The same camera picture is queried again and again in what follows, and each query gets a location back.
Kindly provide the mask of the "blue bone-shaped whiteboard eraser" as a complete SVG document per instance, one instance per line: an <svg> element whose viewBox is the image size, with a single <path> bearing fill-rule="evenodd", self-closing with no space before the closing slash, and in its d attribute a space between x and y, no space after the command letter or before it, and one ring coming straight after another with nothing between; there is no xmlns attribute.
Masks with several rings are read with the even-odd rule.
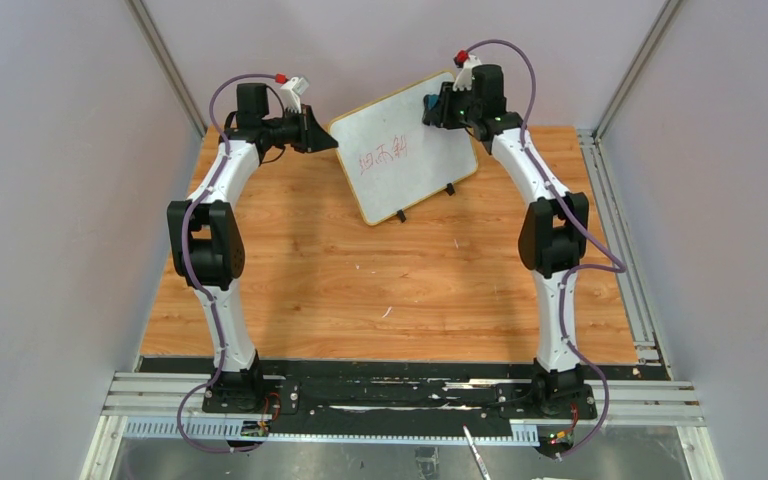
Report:
<svg viewBox="0 0 768 480"><path fill-rule="evenodd" d="M436 106L439 101L439 96L436 94L427 94L423 97L423 116L422 122L425 125L437 126L439 120L437 118Z"/></svg>

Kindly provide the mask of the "yellow-framed whiteboard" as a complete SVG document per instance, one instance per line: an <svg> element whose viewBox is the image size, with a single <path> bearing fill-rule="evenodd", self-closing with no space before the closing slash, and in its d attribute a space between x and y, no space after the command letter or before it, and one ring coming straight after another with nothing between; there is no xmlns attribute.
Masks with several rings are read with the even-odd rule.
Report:
<svg viewBox="0 0 768 480"><path fill-rule="evenodd" d="M471 137L422 123L423 99L455 76L440 71L330 122L363 221L374 226L477 171Z"/></svg>

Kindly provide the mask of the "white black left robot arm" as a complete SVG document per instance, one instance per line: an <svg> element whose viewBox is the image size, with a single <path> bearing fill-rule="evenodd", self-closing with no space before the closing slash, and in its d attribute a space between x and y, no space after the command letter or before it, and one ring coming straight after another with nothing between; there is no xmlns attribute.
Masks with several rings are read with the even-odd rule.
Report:
<svg viewBox="0 0 768 480"><path fill-rule="evenodd" d="M316 153L338 142L315 119L301 96L303 76L243 74L223 84L236 87L236 109L210 118L218 153L199 186L167 207L175 271L200 301L214 350L214 370L204 386L207 412L252 412L267 397L259 356L247 331L240 277L245 249L234 208L272 148Z"/></svg>

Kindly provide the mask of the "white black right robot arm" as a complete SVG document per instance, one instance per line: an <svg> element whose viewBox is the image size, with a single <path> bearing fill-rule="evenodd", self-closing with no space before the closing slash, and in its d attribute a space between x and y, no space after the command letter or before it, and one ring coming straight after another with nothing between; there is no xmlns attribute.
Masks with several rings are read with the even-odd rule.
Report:
<svg viewBox="0 0 768 480"><path fill-rule="evenodd" d="M586 252L589 200L570 191L537 152L521 116L507 108L504 73L474 56L460 62L454 80L423 100L422 121L468 130L505 169L526 205L519 257L532 274L539 315L535 374L521 405L555 416L587 396L575 354L576 267Z"/></svg>

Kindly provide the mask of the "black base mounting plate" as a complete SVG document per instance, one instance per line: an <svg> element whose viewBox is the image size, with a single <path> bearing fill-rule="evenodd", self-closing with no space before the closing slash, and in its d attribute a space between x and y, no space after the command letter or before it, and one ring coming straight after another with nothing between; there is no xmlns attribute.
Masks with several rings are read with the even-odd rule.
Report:
<svg viewBox="0 0 768 480"><path fill-rule="evenodd" d="M521 405L534 363L420 363L260 360L267 397L252 412L275 419L281 433L457 436L509 433L511 419L576 424L598 416L593 390L558 415Z"/></svg>

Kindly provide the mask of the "silver pen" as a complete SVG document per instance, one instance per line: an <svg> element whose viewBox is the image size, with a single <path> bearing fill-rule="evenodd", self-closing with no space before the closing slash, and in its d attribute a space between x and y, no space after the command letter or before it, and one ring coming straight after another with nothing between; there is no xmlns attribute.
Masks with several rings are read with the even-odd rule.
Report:
<svg viewBox="0 0 768 480"><path fill-rule="evenodd" d="M485 462L484 462L484 460L483 460L483 458L482 458L482 456L481 456L481 454L480 454L480 452L479 452L479 450L477 448L477 445L475 443L475 439L474 439L470 429L468 428L468 426L466 424L462 425L462 429L463 429L463 433L464 433L467 445L468 445L468 447L469 447L469 449L471 451L471 454L473 456L475 465L476 465L476 467L478 469L478 472L479 472L479 474L481 476L481 479L482 480L491 480L492 477L491 477L491 475L489 474L489 472L487 470Z"/></svg>

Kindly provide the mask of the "aluminium right side rail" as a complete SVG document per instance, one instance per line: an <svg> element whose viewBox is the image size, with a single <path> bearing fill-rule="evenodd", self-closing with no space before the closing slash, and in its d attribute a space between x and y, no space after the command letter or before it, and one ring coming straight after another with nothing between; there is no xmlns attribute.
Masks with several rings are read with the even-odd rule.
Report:
<svg viewBox="0 0 768 480"><path fill-rule="evenodd" d="M627 266L627 271L618 276L618 284L638 362L661 367L671 377L671 367L662 350L656 318L637 269L629 227L611 168L593 131L578 129L576 135L607 245Z"/></svg>

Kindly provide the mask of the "aluminium front rail frame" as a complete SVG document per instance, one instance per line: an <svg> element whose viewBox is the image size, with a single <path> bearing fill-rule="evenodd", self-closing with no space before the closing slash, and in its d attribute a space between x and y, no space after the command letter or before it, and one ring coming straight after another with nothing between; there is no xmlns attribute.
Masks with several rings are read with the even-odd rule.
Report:
<svg viewBox="0 0 768 480"><path fill-rule="evenodd" d="M572 407L526 364L269 361L245 411L201 359L151 358L108 388L81 477L720 479L693 385L617 366Z"/></svg>

